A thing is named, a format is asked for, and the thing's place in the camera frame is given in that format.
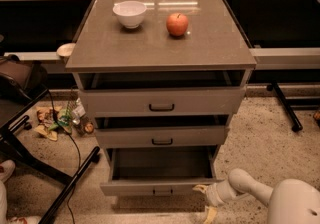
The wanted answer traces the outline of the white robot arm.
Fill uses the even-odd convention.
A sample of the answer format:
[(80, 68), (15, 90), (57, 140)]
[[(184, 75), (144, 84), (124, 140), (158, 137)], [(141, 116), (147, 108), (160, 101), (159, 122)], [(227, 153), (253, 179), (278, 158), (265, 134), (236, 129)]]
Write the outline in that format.
[(320, 191), (297, 179), (285, 179), (275, 187), (255, 180), (243, 169), (233, 169), (228, 177), (211, 185), (198, 184), (208, 204), (203, 224), (212, 224), (218, 207), (247, 195), (268, 208), (267, 224), (320, 224)]

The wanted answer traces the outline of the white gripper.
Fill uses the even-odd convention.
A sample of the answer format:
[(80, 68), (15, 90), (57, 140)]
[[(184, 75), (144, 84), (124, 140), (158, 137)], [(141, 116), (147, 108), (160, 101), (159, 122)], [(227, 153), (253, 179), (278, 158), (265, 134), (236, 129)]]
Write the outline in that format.
[(208, 203), (211, 205), (205, 207), (206, 218), (203, 224), (212, 224), (217, 215), (216, 207), (247, 196), (246, 193), (241, 193), (234, 189), (228, 180), (213, 183), (209, 186), (198, 184), (193, 187), (193, 190), (205, 194)]

